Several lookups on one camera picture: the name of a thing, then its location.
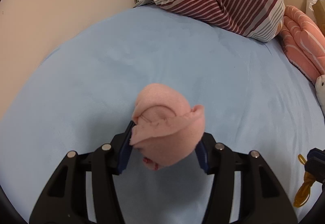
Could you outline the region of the yellow wrapper scrap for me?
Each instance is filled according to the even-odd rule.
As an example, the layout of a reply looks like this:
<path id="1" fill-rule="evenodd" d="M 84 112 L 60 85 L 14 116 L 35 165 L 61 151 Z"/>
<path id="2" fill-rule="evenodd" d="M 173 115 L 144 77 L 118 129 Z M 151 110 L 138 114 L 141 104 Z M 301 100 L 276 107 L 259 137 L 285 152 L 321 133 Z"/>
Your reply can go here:
<path id="1" fill-rule="evenodd" d="M 303 184 L 297 191 L 293 202 L 293 206 L 295 208 L 300 208 L 304 206 L 309 200 L 311 195 L 311 187 L 313 186 L 315 181 L 317 181 L 317 176 L 316 176 L 315 164 L 313 161 L 307 161 L 301 154 L 299 154 L 297 158 L 299 162 L 303 164 L 305 167 Z"/>

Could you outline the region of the white plush seal toy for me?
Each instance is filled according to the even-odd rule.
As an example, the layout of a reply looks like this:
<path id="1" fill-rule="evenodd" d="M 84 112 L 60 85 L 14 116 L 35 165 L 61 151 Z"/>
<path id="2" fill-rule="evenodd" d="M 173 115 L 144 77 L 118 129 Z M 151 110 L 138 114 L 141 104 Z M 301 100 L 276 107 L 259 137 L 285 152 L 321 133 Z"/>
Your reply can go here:
<path id="1" fill-rule="evenodd" d="M 321 75 L 315 82 L 316 97 L 322 109 L 323 115 L 325 115 L 325 75 Z"/>

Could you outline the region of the brown paper bag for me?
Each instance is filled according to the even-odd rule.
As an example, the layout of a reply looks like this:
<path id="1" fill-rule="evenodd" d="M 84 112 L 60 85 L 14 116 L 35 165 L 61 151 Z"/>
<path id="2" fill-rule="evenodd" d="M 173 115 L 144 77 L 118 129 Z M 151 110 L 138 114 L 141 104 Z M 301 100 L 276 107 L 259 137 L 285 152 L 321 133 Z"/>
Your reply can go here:
<path id="1" fill-rule="evenodd" d="M 324 0 L 307 0 L 306 14 L 320 29 L 324 28 Z"/>

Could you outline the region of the red wrapper in bin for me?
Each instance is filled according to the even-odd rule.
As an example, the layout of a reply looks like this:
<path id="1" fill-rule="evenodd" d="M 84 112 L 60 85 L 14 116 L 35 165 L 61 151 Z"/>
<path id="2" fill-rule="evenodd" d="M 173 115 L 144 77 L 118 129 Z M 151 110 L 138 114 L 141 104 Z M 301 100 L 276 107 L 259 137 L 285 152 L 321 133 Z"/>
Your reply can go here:
<path id="1" fill-rule="evenodd" d="M 160 168 L 159 164 L 155 163 L 147 157 L 143 158 L 143 164 L 152 171 L 157 171 Z"/>

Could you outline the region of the light blue bed sheet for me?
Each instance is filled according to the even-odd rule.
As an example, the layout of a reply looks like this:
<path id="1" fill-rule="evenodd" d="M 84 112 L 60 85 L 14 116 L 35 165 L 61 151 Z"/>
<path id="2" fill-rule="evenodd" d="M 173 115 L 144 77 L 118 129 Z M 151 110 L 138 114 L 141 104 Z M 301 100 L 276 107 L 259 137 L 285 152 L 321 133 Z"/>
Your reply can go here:
<path id="1" fill-rule="evenodd" d="M 135 122 L 115 187 L 127 223 L 200 223 L 213 179 L 201 132 L 257 150 L 293 199 L 298 155 L 324 148 L 315 88 L 277 40 L 245 38 L 153 6 L 125 11 L 62 44 L 1 120 L 1 186 L 28 220 L 71 150 L 89 153 Z"/>

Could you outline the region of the pink striped folded quilt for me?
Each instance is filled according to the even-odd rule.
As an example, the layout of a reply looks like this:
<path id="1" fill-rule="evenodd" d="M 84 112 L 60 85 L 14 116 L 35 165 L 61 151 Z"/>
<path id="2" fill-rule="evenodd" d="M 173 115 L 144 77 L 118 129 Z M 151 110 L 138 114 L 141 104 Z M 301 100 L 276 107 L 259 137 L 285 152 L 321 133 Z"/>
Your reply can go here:
<path id="1" fill-rule="evenodd" d="M 312 83 L 324 74 L 324 35 L 318 26 L 295 6 L 285 7 L 280 31 L 288 60 Z"/>

